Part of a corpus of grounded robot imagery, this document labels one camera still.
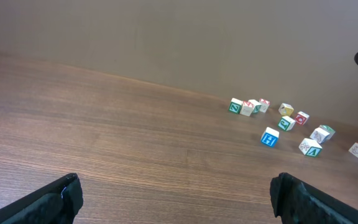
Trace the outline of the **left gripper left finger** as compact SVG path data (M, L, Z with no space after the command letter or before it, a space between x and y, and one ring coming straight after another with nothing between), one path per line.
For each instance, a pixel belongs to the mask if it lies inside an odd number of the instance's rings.
M3 223L73 223L83 206L76 173L70 173L0 209Z

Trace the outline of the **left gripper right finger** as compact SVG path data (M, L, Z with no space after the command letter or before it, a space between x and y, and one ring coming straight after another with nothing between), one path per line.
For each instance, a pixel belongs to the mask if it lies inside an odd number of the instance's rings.
M282 172L270 182L275 217L283 224L358 224L358 210Z

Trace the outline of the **blue H wooden block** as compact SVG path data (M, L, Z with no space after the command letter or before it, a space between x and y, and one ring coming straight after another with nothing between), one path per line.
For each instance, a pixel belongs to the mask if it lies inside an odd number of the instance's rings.
M274 147L279 139L279 134L280 133L277 130L266 127L260 142L266 146Z

